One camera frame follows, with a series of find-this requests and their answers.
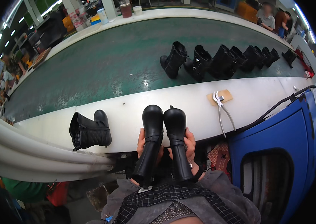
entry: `black cable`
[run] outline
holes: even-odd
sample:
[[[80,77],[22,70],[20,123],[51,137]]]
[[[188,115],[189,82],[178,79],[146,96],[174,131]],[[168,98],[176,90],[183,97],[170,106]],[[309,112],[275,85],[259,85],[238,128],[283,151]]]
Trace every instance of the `black cable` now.
[[[238,129],[239,132],[244,132],[246,130],[248,130],[249,128],[252,128],[254,127],[255,125],[258,125],[259,123],[261,123],[263,121],[263,119],[271,112],[273,111],[276,107],[278,107],[280,104],[282,104],[283,102],[285,101],[288,101],[288,100],[291,100],[294,101],[296,99],[296,96],[298,96],[299,94],[305,92],[306,90],[308,90],[309,88],[316,88],[315,85],[311,85],[311,86],[308,86],[306,88],[303,88],[302,90],[292,94],[291,96],[288,96],[282,100],[280,100],[277,104],[275,104],[272,108],[270,108],[265,114],[263,114],[261,117],[259,117],[259,119],[257,119],[256,121],[254,121],[253,123],[245,126],[245,127],[242,127],[240,129]]]

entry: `pliers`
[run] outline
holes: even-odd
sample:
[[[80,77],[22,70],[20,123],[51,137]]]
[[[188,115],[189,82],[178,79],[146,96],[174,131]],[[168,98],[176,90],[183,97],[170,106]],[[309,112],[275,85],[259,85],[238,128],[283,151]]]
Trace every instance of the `pliers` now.
[[[218,105],[218,112],[219,112],[219,122],[220,122],[220,128],[221,128],[221,131],[223,132],[224,134],[224,137],[226,138],[226,135],[225,135],[225,132],[224,132],[224,128],[223,128],[223,124],[221,122],[221,110],[220,108],[222,108],[225,113],[227,114],[227,116],[229,117],[231,123],[232,123],[232,127],[234,128],[234,131],[236,132],[236,129],[235,129],[235,125],[234,125],[234,121],[232,120],[231,118],[231,115],[230,113],[228,112],[228,110],[224,107],[223,103],[221,101],[224,100],[224,97],[223,96],[218,96],[218,92],[214,92],[213,93],[213,100],[216,102],[216,104]]]

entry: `boot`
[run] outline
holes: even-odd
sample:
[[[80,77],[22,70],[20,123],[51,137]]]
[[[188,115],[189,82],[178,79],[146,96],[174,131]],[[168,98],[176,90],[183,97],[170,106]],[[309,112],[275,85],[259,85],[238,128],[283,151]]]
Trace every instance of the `boot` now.
[[[163,115],[167,136],[173,153],[175,180],[183,182],[193,177],[187,161],[184,135],[186,131],[185,113],[177,108],[170,107]]]
[[[243,53],[239,50],[239,48],[233,46],[230,49],[230,52],[234,55],[236,61],[235,63],[233,63],[230,67],[230,69],[227,70],[226,72],[226,76],[228,77],[232,77],[234,75],[234,73],[236,72],[236,70],[242,66],[246,61],[246,57],[243,55]]]
[[[97,110],[94,120],[88,119],[76,112],[70,123],[70,136],[74,151],[89,148],[94,145],[109,146],[112,142],[108,118],[103,110]]]
[[[281,54],[289,64],[290,68],[292,68],[292,62],[295,60],[297,54],[293,52],[290,48],[289,50],[287,50],[286,53],[282,52]]]
[[[249,45],[243,54],[247,61],[240,67],[244,72],[251,72],[256,64],[256,61],[260,58],[259,53],[256,51],[255,47]]]
[[[177,78],[178,70],[187,57],[185,47],[176,41],[173,43],[169,56],[161,56],[159,61],[169,78]]]
[[[260,50],[260,48],[258,48],[257,46],[255,46],[256,51],[259,53],[259,57],[258,60],[256,61],[256,67],[258,67],[259,69],[262,69],[264,66],[264,62],[267,61],[267,57],[265,56],[265,54]]]
[[[263,52],[264,51],[269,51],[269,49],[267,47],[264,47],[263,48]],[[270,52],[270,58],[269,60],[266,62],[266,67],[270,67],[272,65],[272,63],[274,63],[275,61],[279,60],[280,59],[280,56],[279,54],[277,53],[277,51],[275,50],[275,48],[273,48]]]
[[[194,50],[194,60],[187,58],[183,65],[187,73],[189,73],[196,81],[201,82],[210,63],[211,56],[209,52],[205,51],[203,46],[196,45]]]
[[[152,182],[153,168],[163,140],[163,111],[157,105],[149,105],[143,110],[145,132],[144,149],[136,163],[132,178],[143,188]]]
[[[230,69],[235,61],[236,59],[229,48],[225,45],[220,45],[218,52],[216,52],[213,61],[211,62],[208,72],[214,78],[220,78],[224,73],[227,73],[227,70]]]

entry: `blue machine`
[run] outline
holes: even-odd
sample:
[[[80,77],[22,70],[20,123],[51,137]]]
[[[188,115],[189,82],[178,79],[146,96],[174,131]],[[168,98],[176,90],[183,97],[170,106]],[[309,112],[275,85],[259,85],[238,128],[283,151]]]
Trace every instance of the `blue machine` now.
[[[315,178],[313,92],[230,138],[229,151],[233,184],[257,206],[262,223],[286,223]]]

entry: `gray shirt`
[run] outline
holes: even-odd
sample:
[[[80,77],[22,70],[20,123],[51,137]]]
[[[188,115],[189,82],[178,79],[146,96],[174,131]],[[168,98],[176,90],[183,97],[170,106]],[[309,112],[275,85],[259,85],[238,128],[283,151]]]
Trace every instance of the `gray shirt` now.
[[[275,28],[275,18],[272,15],[266,17],[262,9],[259,9],[258,13],[256,13],[256,17],[260,18],[261,21],[268,27],[271,27],[273,29]]]
[[[119,179],[117,180],[117,183],[119,187],[107,196],[107,204],[104,206],[101,213],[101,218],[103,220],[106,218],[105,214],[110,214],[113,216],[113,221],[117,217],[123,199],[141,189],[141,187],[135,185],[130,180]],[[249,199],[243,196],[243,193],[238,187],[232,185],[223,171],[207,171],[205,176],[196,184],[219,195],[220,199],[236,212],[245,223],[260,223],[261,215],[259,210]],[[149,207],[139,207],[127,224],[150,223],[163,213],[172,202],[173,201],[164,201]],[[203,196],[182,199],[178,200],[178,202],[191,209],[205,224],[226,223]],[[165,222],[165,224],[173,221],[175,221],[175,219],[171,219]],[[93,220],[88,223],[98,224],[104,222],[101,220]]]

